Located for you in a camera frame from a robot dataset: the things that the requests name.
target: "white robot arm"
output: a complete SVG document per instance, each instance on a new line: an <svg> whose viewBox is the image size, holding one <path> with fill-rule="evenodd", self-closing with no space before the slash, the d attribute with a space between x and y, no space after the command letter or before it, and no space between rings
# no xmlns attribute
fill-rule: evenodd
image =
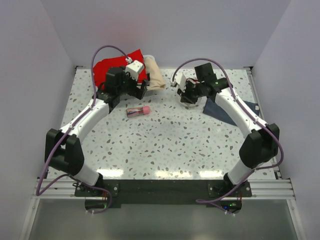
<svg viewBox="0 0 320 240"><path fill-rule="evenodd" d="M60 130L48 131L45 142L46 160L62 135L71 129L50 159L49 166L70 174L90 186L102 187L102 175L85 163L81 143L92 128L117 106L121 95L129 94L138 99L143 98L147 91L147 81L144 80L140 87L137 84L138 76L143 68L144 65L137 60L128 64L125 69L110 68L107 73L107 81L97 91L95 104L92 104L93 99L90 100L84 110L71 122L61 127Z"/></svg>
<svg viewBox="0 0 320 240"><path fill-rule="evenodd" d="M228 192L255 168L268 162L278 154L278 146L272 137L260 126L265 126L279 139L279 128L276 124L267 124L257 116L240 99L237 92L233 93L226 78L217 79L210 63L195 67L197 80L186 78L183 73L177 73L172 85L177 86L177 93L181 96L182 103L195 104L200 97L210 98L221 107L240 128L245 141L239 151L240 160L225 174L223 192Z"/></svg>

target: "black joint housing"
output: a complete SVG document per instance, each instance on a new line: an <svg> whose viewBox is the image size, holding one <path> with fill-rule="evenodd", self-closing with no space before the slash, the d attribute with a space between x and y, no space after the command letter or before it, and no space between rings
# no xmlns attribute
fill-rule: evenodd
<svg viewBox="0 0 320 240"><path fill-rule="evenodd" d="M239 188L241 188L242 186L246 185L247 184L247 181L244 181L240 186ZM223 176L223 182L221 182L220 184L217 184L214 186L214 191L217 192L219 194L219 196L223 196L225 195L226 193L228 193L230 190L232 190L236 185L234 185L229 176L228 176L228 173L226 173L224 176Z"/></svg>
<svg viewBox="0 0 320 240"><path fill-rule="evenodd" d="M104 189L105 188L104 177L102 176L101 173L98 172L98 174L99 174L99 177L98 177L98 180L96 181L94 186L97 187L97 188Z"/></svg>
<svg viewBox="0 0 320 240"><path fill-rule="evenodd" d="M194 70L200 85L203 85L200 87L199 93L202 95L199 97L206 96L215 102L217 93L221 93L221 90L229 87L225 77L217 79L217 75L214 73L212 65L209 62L196 66Z"/></svg>
<svg viewBox="0 0 320 240"><path fill-rule="evenodd" d="M47 132L44 151L45 162L48 160L51 150L62 136L63 133L55 129L50 129ZM74 176L80 172L85 161L80 140L75 135L67 136L61 145L54 152L49 166Z"/></svg>
<svg viewBox="0 0 320 240"><path fill-rule="evenodd" d="M126 73L121 67L110 67L105 77L104 91L108 94L119 96L128 87Z"/></svg>
<svg viewBox="0 0 320 240"><path fill-rule="evenodd" d="M279 127L273 123L266 126L279 139ZM239 150L241 161L248 168L254 169L259 164L266 163L278 154L276 141L262 128L246 136Z"/></svg>

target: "pink cap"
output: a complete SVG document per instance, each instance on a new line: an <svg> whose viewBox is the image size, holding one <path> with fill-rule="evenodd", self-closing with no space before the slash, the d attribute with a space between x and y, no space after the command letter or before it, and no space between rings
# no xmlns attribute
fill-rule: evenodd
<svg viewBox="0 0 320 240"><path fill-rule="evenodd" d="M144 107L142 107L142 109L143 109L143 114L149 114L151 112L149 106L144 106Z"/></svg>

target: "terrazzo surface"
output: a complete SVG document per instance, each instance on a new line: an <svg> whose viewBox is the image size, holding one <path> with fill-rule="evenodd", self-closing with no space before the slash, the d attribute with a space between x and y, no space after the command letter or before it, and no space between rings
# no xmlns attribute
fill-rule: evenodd
<svg viewBox="0 0 320 240"><path fill-rule="evenodd" d="M182 70L195 77L193 69ZM82 143L85 161L105 179L222 179L239 160L244 141L238 127L202 113L206 99L195 107L185 107L170 87L174 69L162 69L167 81L164 90L143 100L120 101ZM222 77L220 70L214 72ZM239 96L254 102L245 70L226 70ZM90 70L77 69L63 125L88 104L93 95ZM126 109L150 106L148 115L127 118ZM49 168L48 179L62 172ZM251 179L275 179L272 169L255 172Z"/></svg>

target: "test tube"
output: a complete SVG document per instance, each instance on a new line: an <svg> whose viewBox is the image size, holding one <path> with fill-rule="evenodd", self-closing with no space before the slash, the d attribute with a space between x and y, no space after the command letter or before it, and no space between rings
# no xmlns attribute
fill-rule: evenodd
<svg viewBox="0 0 320 240"><path fill-rule="evenodd" d="M128 108L125 111L128 118L133 118L135 116L149 114L151 110L149 106L141 106L141 107Z"/></svg>

